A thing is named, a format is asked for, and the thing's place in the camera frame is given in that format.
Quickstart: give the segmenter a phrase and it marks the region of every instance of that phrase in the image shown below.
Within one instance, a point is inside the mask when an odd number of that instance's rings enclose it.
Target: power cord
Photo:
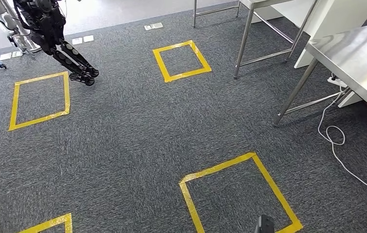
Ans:
[[[334,145],[342,146],[342,145],[345,143],[345,134],[344,134],[344,132],[343,132],[340,128],[338,128],[337,126],[335,126],[335,125],[331,125],[331,126],[328,126],[328,127],[326,128],[326,136],[325,136],[325,135],[323,135],[323,134],[321,133],[321,131],[320,131],[320,128],[321,128],[322,122],[323,122],[324,117],[325,117],[325,111],[326,111],[329,107],[331,107],[334,103],[336,103],[336,101],[338,101],[339,97],[341,97],[341,95],[343,94],[343,91],[342,91],[342,88],[341,88],[341,87],[339,87],[339,90],[340,90],[340,93],[339,93],[338,97],[336,97],[336,99],[335,99],[334,101],[332,101],[332,103],[331,103],[330,105],[328,105],[328,107],[326,107],[326,108],[324,109],[323,113],[322,113],[322,118],[321,118],[321,121],[319,122],[319,126],[318,126],[318,133],[319,133],[323,138],[325,138],[325,140],[327,140],[328,142],[330,142],[330,143],[331,143],[331,145],[332,145],[332,153],[334,153],[335,158],[339,161],[339,163],[342,165],[342,167],[343,167],[343,168],[344,168],[344,169],[345,169],[349,174],[351,174],[353,177],[357,178],[360,182],[362,182],[363,184],[365,184],[365,185],[367,186],[367,183],[366,183],[366,182],[364,182],[363,180],[361,180],[361,178],[357,177],[355,174],[353,174],[351,171],[349,171],[349,170],[345,167],[344,163],[343,163],[343,162],[338,158],[338,156],[337,156],[337,155],[336,155],[336,153],[335,153]],[[341,142],[341,143],[336,143],[336,142],[334,142],[334,141],[331,139],[331,137],[329,137],[328,130],[329,130],[330,128],[338,129],[338,130],[341,132],[341,134],[342,134],[342,136],[343,136],[343,140],[342,140],[342,142]]]

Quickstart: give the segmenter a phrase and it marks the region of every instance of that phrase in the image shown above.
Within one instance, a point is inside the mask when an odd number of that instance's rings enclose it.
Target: power strip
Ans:
[[[341,81],[339,78],[335,78],[335,80],[332,80],[332,77],[329,77],[328,82],[335,84],[337,86],[341,86],[342,88],[347,88],[347,85],[343,81]]]

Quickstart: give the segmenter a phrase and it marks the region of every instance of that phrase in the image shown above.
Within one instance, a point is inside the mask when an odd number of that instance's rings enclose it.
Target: yellow tape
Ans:
[[[166,51],[166,50],[171,50],[171,49],[174,49],[174,48],[178,48],[178,47],[182,47],[182,46],[186,46],[186,45],[189,45],[192,48],[192,50],[196,54],[197,58],[199,59],[199,61],[202,64],[203,67],[201,69],[188,71],[188,72],[185,72],[185,73],[182,73],[182,74],[177,74],[177,75],[170,76],[169,72],[167,70],[167,67],[165,66],[165,63],[162,60],[161,52]],[[163,48],[155,49],[155,50],[153,50],[153,54],[155,55],[156,62],[158,63],[159,69],[161,70],[161,73],[162,73],[166,83],[168,83],[170,81],[173,81],[173,80],[180,79],[180,78],[185,78],[185,77],[189,77],[189,76],[192,76],[192,75],[197,75],[197,74],[212,71],[212,69],[209,66],[208,62],[206,61],[205,57],[202,55],[202,53],[199,51],[199,49],[196,47],[195,43],[192,40],[189,40],[189,41],[186,41],[186,42],[183,42],[183,43],[179,43],[179,44],[176,44],[176,45],[170,45],[170,46],[166,46],[166,47],[163,47]]]
[[[19,87],[21,84],[25,84],[25,83],[31,83],[31,82],[35,82],[35,81],[39,81],[39,80],[43,80],[43,79],[48,79],[48,78],[53,78],[53,77],[58,77],[58,76],[63,76],[64,77],[64,94],[65,94],[65,110],[58,112],[58,113],[54,113],[48,116],[44,116],[38,119],[34,119],[34,120],[30,120],[24,123],[20,123],[16,125],[16,117],[17,117],[17,104],[18,104],[18,99],[19,99]],[[20,82],[16,82],[15,83],[15,90],[14,90],[14,98],[12,100],[12,110],[11,110],[11,121],[9,122],[9,130],[8,131],[12,131],[12,130],[16,130],[22,127],[26,127],[28,125],[33,125],[39,122],[43,122],[46,120],[50,120],[52,118],[56,118],[62,115],[67,115],[69,114],[69,109],[70,109],[70,97],[69,97],[69,75],[68,72],[61,72],[61,73],[56,73],[56,74],[51,74],[51,75],[47,75],[47,76],[43,76],[43,77],[39,77],[39,78],[34,78],[34,79],[29,79],[29,80],[24,80],[24,81],[20,81]]]
[[[71,213],[51,219],[34,227],[21,231],[20,233],[38,233],[58,224],[65,223],[65,233],[72,233],[72,215]]]
[[[255,154],[255,156],[252,157],[255,164],[258,166],[259,170],[261,171],[262,175],[264,176],[265,180],[268,182],[269,186],[271,187],[273,193],[278,198],[279,202],[281,203],[282,207],[284,208],[286,214],[291,219],[292,224],[277,233],[294,233],[296,231],[299,231],[303,228],[302,224],[298,220],[297,216],[292,211],[291,207],[289,206],[288,202],[285,200],[282,193],[279,191],[278,187],[276,186],[275,182],[273,181],[272,177],[268,173],[267,169],[262,164],[261,160],[258,158],[258,156]]]
[[[196,211],[195,205],[191,198],[191,194],[189,193],[188,187],[186,186],[186,182],[194,180],[196,178],[200,178],[206,175],[210,175],[227,167],[233,166],[235,164],[239,164],[245,160],[252,158],[259,170],[261,171],[263,177],[268,182],[269,186],[271,187],[273,193],[278,198],[279,202],[281,203],[282,207],[285,209],[286,214],[291,219],[292,224],[283,228],[282,230],[277,231],[277,233],[295,233],[303,228],[300,221],[292,211],[291,207],[289,206],[288,202],[286,202],[284,196],[279,191],[279,188],[276,186],[275,182],[271,178],[270,174],[262,164],[261,160],[259,160],[258,155],[254,152],[250,152],[241,156],[238,156],[232,160],[226,161],[224,163],[215,165],[213,167],[207,168],[200,172],[192,173],[186,175],[180,182],[179,186],[181,187],[183,198],[185,199],[186,205],[188,206],[189,213],[192,217],[192,221],[194,222],[195,228],[198,233],[204,233],[205,230],[203,229],[202,223],[198,216],[198,212]]]
[[[200,222],[198,213],[195,209],[194,202],[192,201],[191,194],[189,193],[188,187],[186,186],[185,182],[180,182],[179,186],[181,187],[181,191],[183,197],[185,198],[186,205],[188,206],[189,213],[192,217],[192,221],[194,222],[195,228],[197,229],[198,233],[204,233],[202,223]]]
[[[253,155],[254,155],[254,153],[247,153],[247,154],[238,156],[238,157],[236,157],[234,159],[231,159],[229,161],[226,161],[226,162],[224,162],[222,164],[218,164],[218,165],[215,165],[213,167],[207,168],[205,170],[202,170],[202,171],[199,171],[199,172],[195,172],[195,173],[186,175],[181,180],[181,183],[182,182],[188,182],[188,181],[191,181],[193,179],[200,178],[200,177],[203,177],[203,176],[206,176],[206,175],[215,173],[217,171],[220,171],[222,169],[225,169],[225,168],[227,168],[229,166],[232,166],[232,165],[235,165],[235,164],[239,164],[240,162],[243,162],[243,161],[245,161],[247,159],[252,158]]]

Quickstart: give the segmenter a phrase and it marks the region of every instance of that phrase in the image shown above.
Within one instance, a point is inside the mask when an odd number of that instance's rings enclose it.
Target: floor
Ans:
[[[242,67],[240,79],[232,78],[245,19],[245,10],[239,18],[221,12],[200,17],[193,29],[186,11],[69,35],[94,35],[76,48],[101,75],[91,87],[69,83],[68,115],[12,131],[14,83],[65,69],[43,53],[36,61],[8,60],[0,70],[0,233],[68,214],[75,233],[196,232],[181,180],[252,151],[302,224],[299,232],[367,233],[367,187],[317,133],[328,103],[271,124],[304,73],[293,69],[298,53],[289,63],[277,57]],[[164,27],[145,31],[153,22]],[[298,31],[285,18],[271,22],[289,36]],[[212,71],[166,83],[152,50],[189,40]],[[245,57],[289,46],[256,23]],[[201,68],[188,46],[161,56],[170,75]],[[295,104],[336,92],[325,82],[329,75],[319,65]],[[63,111],[64,80],[22,84],[16,122]],[[322,129],[328,125],[346,133],[336,153],[367,181],[367,104],[331,108]],[[252,232],[261,214],[274,218],[276,230],[293,223],[262,166],[247,159],[186,182],[205,232]],[[68,232],[64,227],[44,232]]]
[[[199,7],[212,6],[231,0],[202,0]],[[193,9],[193,2],[170,0],[65,0],[60,2],[67,16],[65,35],[85,32],[98,28],[115,26],[146,18],[163,16]],[[0,25],[0,49],[10,47]]]

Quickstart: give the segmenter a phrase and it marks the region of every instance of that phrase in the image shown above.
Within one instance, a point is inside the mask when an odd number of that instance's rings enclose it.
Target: stainless steel table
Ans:
[[[346,94],[349,90],[354,91],[367,102],[367,26],[322,39],[310,40],[306,45],[306,49],[314,56],[314,59],[285,102],[280,113],[275,117],[275,125],[286,114],[337,97],[340,94]],[[295,96],[302,89],[318,62],[321,62],[338,76],[348,85],[348,88],[343,92],[289,109]]]
[[[275,4],[279,4],[279,3],[285,3],[288,1],[292,1],[292,0],[239,0],[238,4],[235,6],[231,6],[231,7],[227,7],[227,8],[223,8],[223,9],[217,9],[217,10],[211,10],[211,11],[205,11],[205,12],[200,12],[197,13],[197,0],[194,0],[194,23],[193,23],[193,27],[196,27],[196,18],[198,16],[203,16],[203,15],[208,15],[208,14],[212,14],[212,13],[216,13],[216,12],[220,12],[220,11],[226,11],[226,10],[230,10],[230,9],[237,9],[236,11],[236,17],[238,17],[239,15],[239,8],[241,7],[241,5],[246,6],[249,9],[249,13],[248,13],[248,18],[247,18],[247,22],[245,25],[245,29],[244,29],[244,35],[242,36],[242,42],[241,42],[241,48],[239,49],[239,54],[238,54],[238,59],[236,61],[236,65],[235,65],[235,73],[234,73],[234,79],[237,79],[238,77],[238,72],[239,72],[239,68],[242,66],[246,66],[255,62],[259,62],[271,57],[275,57],[275,56],[279,56],[285,53],[289,53],[288,57],[286,58],[286,61],[289,60],[289,58],[291,58],[292,53],[294,52],[298,41],[300,39],[300,37],[302,36],[303,33],[303,29],[305,28],[313,10],[315,9],[315,6],[318,3],[318,0],[313,0],[313,3],[311,5],[311,7],[309,8],[309,11],[305,17],[305,19],[302,22],[302,25],[298,31],[297,36],[295,37],[295,40],[292,40],[291,38],[289,38],[287,35],[285,35],[283,32],[281,32],[281,30],[279,30],[278,28],[276,28],[275,26],[273,26],[272,24],[270,24],[268,21],[266,21],[264,18],[262,18],[258,13],[255,12],[256,9],[258,8],[263,8],[263,7],[267,7],[267,6],[271,6],[271,5],[275,5]],[[250,29],[250,24],[252,23],[252,17],[253,15],[257,16],[261,21],[263,21],[266,25],[268,25],[272,30],[274,30],[276,33],[278,33],[279,35],[281,35],[285,40],[289,41],[292,44],[292,47],[287,49],[287,50],[283,50],[280,52],[276,52],[270,55],[266,55],[260,58],[255,58],[246,62],[242,62],[242,57],[244,55],[244,50],[245,50],[245,45],[246,45],[246,41],[248,38],[248,34],[249,34],[249,29]]]

